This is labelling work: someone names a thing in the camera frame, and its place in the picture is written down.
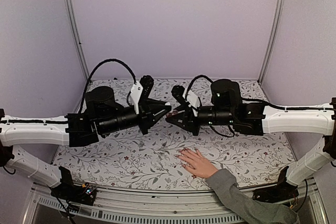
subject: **lavender wall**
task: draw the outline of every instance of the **lavender wall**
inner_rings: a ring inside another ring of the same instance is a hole
[[[336,0],[285,0],[264,89],[278,104],[320,104],[336,97]],[[298,158],[318,135],[290,134]],[[315,174],[330,223],[336,223],[336,170]]]
[[[136,75],[257,79],[276,0],[73,0],[90,70],[112,57]],[[106,66],[95,78],[128,77]]]
[[[72,112],[84,77],[64,0],[0,0],[0,108],[15,116]],[[25,146],[50,161],[55,146]],[[18,224],[32,181],[0,169],[0,223]]]

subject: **floral pattern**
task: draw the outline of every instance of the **floral pattern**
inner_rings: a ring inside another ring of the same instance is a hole
[[[266,99],[256,81],[238,81],[245,98]],[[187,87],[189,80],[155,80],[150,97],[178,103],[171,96],[174,85]],[[117,102],[126,105],[131,80],[98,80],[90,89],[111,86]],[[202,104],[210,104],[211,91],[206,80],[197,80],[192,90]],[[230,134],[226,127],[217,126]],[[100,142],[86,147],[60,146],[54,165],[68,168],[74,180],[102,186],[116,186],[153,190],[209,190],[204,179],[192,176],[175,157],[183,148],[198,148],[217,168],[227,168],[239,187],[274,183],[282,167],[294,161],[288,140],[283,133],[264,136],[236,134],[225,138],[209,127],[201,127],[199,136],[160,120],[142,135],[137,127],[100,138]]]

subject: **human arm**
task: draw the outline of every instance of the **human arm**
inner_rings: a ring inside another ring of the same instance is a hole
[[[187,162],[182,166],[201,178],[206,178],[223,205],[237,213],[250,224],[299,224],[298,215],[290,208],[265,202],[255,201],[237,188],[237,180],[227,169],[218,170],[210,161],[204,158],[199,150],[181,151],[178,156]]]

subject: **white bracket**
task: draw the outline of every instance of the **white bracket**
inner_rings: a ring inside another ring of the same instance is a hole
[[[131,102],[134,105],[135,113],[137,115],[139,114],[139,101],[140,101],[140,97],[142,94],[142,90],[143,90],[143,86],[138,81],[135,84],[133,84],[131,88],[130,98],[131,98]]]
[[[183,93],[183,98],[185,99],[185,94],[186,94],[186,89],[184,90],[184,93]],[[187,102],[189,102],[189,107],[194,107],[194,108],[198,108],[201,103],[200,103],[200,99],[198,98],[198,96],[191,90],[189,90],[188,92],[188,96],[186,98]],[[196,110],[193,109],[193,112],[194,112],[194,116],[198,116],[198,112]]]

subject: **gray sleeve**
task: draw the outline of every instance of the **gray sleeve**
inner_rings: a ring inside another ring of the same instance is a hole
[[[208,178],[223,205],[238,214],[249,224],[299,224],[299,217],[289,207],[255,201],[236,186],[237,180],[227,169],[221,169]]]

